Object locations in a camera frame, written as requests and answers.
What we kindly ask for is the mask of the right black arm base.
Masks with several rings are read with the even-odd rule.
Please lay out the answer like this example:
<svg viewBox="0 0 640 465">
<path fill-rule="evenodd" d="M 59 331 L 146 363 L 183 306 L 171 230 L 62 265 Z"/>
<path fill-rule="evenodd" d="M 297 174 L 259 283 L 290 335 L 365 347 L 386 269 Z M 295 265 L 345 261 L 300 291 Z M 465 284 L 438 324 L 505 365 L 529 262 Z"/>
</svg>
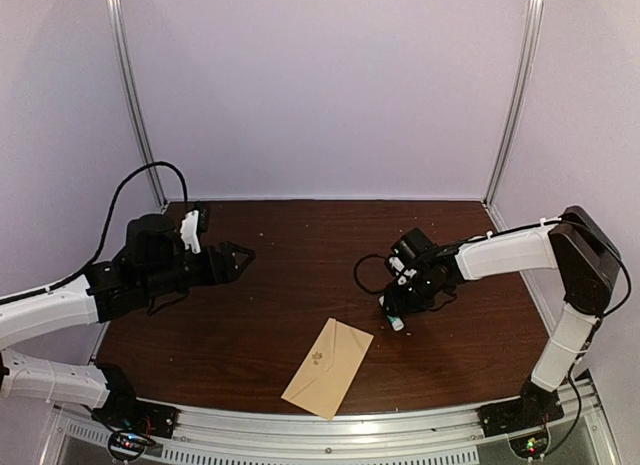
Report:
<svg viewBox="0 0 640 465">
<path fill-rule="evenodd" d="M 483 405 L 477 413 L 485 437 L 542 427 L 564 417 L 558 392 L 549 392 L 530 380 L 516 398 Z"/>
</svg>

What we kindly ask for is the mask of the small green glue stick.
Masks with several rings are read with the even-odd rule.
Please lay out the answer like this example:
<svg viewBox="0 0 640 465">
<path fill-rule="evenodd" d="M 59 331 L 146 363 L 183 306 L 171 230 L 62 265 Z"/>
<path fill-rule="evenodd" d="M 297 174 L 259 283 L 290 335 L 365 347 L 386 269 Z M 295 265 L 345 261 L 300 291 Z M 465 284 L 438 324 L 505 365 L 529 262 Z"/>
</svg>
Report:
<svg viewBox="0 0 640 465">
<path fill-rule="evenodd" d="M 379 301 L 380 307 L 382 308 L 383 312 L 385 313 L 387 321 L 389 322 L 392 330 L 395 331 L 395 332 L 402 331 L 404 329 L 404 327 L 405 327 L 403 320 L 398 316 L 392 316 L 392 315 L 389 315 L 387 313 L 387 309 L 385 308 L 385 298 L 383 296 L 380 296 L 378 298 L 378 301 Z"/>
</svg>

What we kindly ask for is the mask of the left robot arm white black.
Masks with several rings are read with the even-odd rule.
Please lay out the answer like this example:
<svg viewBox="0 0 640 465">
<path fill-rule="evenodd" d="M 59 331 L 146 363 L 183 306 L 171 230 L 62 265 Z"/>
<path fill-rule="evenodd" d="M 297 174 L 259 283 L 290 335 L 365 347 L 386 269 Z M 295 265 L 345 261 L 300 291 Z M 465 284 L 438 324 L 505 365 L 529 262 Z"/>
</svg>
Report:
<svg viewBox="0 0 640 465">
<path fill-rule="evenodd" d="M 232 242 L 204 246 L 196 210 L 176 224 L 163 214 L 132 220 L 124 247 L 111 261 L 91 263 L 78 275 L 1 300 L 1 395 L 103 409 L 123 429 L 144 418 L 142 404 L 116 366 L 76 366 L 31 357 L 13 345 L 54 331 L 103 324 L 144 309 L 162 310 L 192 288 L 229 284 L 254 261 L 254 250 Z"/>
</svg>

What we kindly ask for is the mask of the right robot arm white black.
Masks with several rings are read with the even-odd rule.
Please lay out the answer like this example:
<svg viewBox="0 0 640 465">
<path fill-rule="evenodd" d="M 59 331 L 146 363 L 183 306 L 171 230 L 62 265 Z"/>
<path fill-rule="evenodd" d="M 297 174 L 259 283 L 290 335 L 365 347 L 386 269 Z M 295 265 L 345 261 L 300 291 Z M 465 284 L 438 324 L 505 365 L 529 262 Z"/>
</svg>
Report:
<svg viewBox="0 0 640 465">
<path fill-rule="evenodd" d="M 600 326 L 628 301 L 627 296 L 613 300 L 617 281 L 633 289 L 619 250 L 580 206 L 532 224 L 446 244 L 413 229 L 392 246 L 386 268 L 391 279 L 377 296 L 396 331 L 408 314 L 439 310 L 438 296 L 455 301 L 463 284 L 516 275 L 530 288 L 536 270 L 559 275 L 562 311 L 512 408 L 513 418 L 526 427 L 550 411 L 559 386 L 571 377 Z"/>
</svg>

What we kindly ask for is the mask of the brown kraft envelope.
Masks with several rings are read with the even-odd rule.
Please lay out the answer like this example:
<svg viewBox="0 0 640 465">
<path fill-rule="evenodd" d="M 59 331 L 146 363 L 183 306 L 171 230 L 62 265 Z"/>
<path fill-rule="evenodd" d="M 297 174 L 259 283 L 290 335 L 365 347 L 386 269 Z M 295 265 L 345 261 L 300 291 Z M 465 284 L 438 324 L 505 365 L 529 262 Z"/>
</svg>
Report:
<svg viewBox="0 0 640 465">
<path fill-rule="evenodd" d="M 373 338 L 372 334 L 329 318 L 281 398 L 332 421 Z"/>
</svg>

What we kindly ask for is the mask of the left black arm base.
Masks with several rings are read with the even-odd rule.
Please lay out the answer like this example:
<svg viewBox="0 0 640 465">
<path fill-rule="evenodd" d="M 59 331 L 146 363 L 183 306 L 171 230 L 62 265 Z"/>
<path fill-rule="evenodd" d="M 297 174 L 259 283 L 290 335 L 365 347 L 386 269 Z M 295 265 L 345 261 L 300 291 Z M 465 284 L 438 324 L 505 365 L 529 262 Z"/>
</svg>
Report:
<svg viewBox="0 0 640 465">
<path fill-rule="evenodd" d="M 97 368 L 106 379 L 108 391 L 104 404 L 92 409 L 97 420 L 152 437 L 173 437 L 178 414 L 175 407 L 139 399 L 133 385 L 117 366 L 104 364 Z"/>
</svg>

